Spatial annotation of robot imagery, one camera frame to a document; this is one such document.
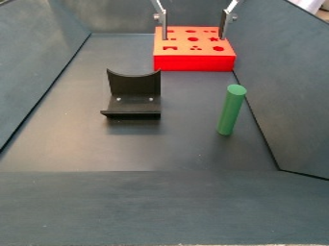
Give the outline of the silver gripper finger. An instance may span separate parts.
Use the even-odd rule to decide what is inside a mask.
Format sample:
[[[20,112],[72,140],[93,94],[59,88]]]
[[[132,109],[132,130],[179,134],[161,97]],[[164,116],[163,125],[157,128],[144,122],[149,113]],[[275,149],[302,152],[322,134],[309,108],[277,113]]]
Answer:
[[[228,24],[236,20],[236,14],[234,13],[234,10],[238,8],[239,3],[240,0],[231,0],[227,8],[222,10],[218,29],[218,37],[220,40],[226,39]]]
[[[149,0],[153,9],[155,14],[152,15],[152,18],[160,23],[161,25],[161,39],[167,39],[167,11],[163,8],[159,0]]]

